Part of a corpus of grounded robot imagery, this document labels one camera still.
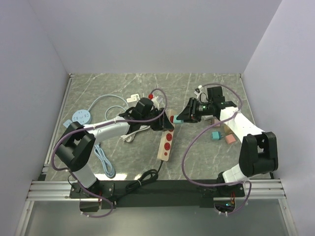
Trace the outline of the teal charger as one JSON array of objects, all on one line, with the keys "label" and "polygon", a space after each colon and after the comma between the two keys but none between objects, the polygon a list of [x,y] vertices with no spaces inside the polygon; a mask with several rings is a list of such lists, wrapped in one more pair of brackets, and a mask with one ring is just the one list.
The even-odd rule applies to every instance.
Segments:
[{"label": "teal charger", "polygon": [[183,120],[180,120],[178,119],[178,116],[177,115],[172,115],[170,117],[170,121],[173,123],[173,124],[182,124],[184,121]]},{"label": "teal charger", "polygon": [[221,140],[223,137],[224,137],[224,135],[221,134],[219,131],[214,131],[214,132],[211,133],[211,138],[213,140],[216,140],[216,141],[217,140]]}]

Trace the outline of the beige power strip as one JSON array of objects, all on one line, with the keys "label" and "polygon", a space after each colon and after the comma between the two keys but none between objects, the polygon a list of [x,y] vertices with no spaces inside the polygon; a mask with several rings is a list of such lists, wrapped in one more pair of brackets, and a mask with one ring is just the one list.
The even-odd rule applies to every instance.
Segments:
[{"label": "beige power strip", "polygon": [[173,142],[174,130],[167,130],[162,132],[157,159],[167,162],[170,157],[170,150]]}]

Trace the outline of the orange cube charger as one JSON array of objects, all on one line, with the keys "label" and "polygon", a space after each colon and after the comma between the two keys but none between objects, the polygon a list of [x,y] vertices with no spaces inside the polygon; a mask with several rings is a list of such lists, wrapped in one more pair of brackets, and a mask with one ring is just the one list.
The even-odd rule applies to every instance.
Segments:
[{"label": "orange cube charger", "polygon": [[214,124],[215,128],[223,128],[225,134],[232,134],[233,131],[224,123],[220,123],[216,118],[211,119],[211,124]]}]

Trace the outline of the white cube power strip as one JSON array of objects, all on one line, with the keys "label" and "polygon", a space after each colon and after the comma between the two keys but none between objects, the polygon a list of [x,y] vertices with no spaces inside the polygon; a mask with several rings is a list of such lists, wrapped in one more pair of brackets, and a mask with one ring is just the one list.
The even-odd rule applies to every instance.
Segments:
[{"label": "white cube power strip", "polygon": [[129,98],[126,99],[127,103],[134,103],[140,100],[139,94],[132,94]]}]

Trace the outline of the pink charger plug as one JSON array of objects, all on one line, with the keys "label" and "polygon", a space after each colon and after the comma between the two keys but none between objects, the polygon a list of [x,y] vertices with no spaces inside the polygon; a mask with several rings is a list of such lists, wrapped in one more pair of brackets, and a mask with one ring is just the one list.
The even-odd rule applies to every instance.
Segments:
[{"label": "pink charger plug", "polygon": [[236,142],[236,139],[235,139],[233,134],[229,134],[229,135],[225,136],[225,141],[230,145],[230,144]]}]

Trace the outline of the round blue socket hub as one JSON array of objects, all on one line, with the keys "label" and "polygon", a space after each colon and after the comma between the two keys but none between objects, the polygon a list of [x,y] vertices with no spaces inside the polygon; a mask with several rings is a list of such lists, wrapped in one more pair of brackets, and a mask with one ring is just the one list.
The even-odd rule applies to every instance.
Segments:
[{"label": "round blue socket hub", "polygon": [[77,110],[72,115],[72,121],[78,122],[81,125],[90,124],[92,121],[92,116],[88,110],[81,109],[81,110]]}]

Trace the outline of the blue power strip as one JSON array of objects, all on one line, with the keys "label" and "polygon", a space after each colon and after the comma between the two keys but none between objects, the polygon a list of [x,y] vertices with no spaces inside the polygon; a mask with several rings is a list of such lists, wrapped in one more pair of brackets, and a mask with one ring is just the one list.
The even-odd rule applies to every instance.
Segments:
[{"label": "blue power strip", "polygon": [[68,128],[70,125],[71,125],[71,123],[72,123],[72,120],[66,120],[64,123],[63,123],[63,126],[65,127],[65,128]]}]

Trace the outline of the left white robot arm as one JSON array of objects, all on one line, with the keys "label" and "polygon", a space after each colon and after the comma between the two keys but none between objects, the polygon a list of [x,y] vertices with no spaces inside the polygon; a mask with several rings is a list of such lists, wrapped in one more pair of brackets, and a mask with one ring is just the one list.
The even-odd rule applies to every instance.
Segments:
[{"label": "left white robot arm", "polygon": [[134,107],[128,108],[115,118],[91,125],[73,122],[55,145],[57,156],[81,184],[81,192],[88,198],[98,195],[100,183],[88,166],[94,146],[105,140],[131,134],[148,126],[153,131],[174,129],[165,108],[157,108],[148,98],[141,98]]}]

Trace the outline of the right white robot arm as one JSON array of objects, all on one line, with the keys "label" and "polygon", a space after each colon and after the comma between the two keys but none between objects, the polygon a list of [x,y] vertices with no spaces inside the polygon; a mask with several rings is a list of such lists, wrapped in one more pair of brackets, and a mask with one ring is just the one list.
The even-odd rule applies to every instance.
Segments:
[{"label": "right white robot arm", "polygon": [[238,164],[219,174],[217,182],[206,184],[196,182],[184,175],[190,183],[202,187],[216,187],[221,196],[233,191],[233,186],[241,184],[250,177],[276,171],[279,167],[277,138],[273,132],[265,132],[250,122],[242,113],[243,101],[236,105],[227,101],[223,88],[228,86],[211,83],[205,84],[208,102],[201,102],[191,97],[182,110],[174,117],[175,121],[197,123],[203,116],[214,116],[220,124],[227,125],[241,142]]}]

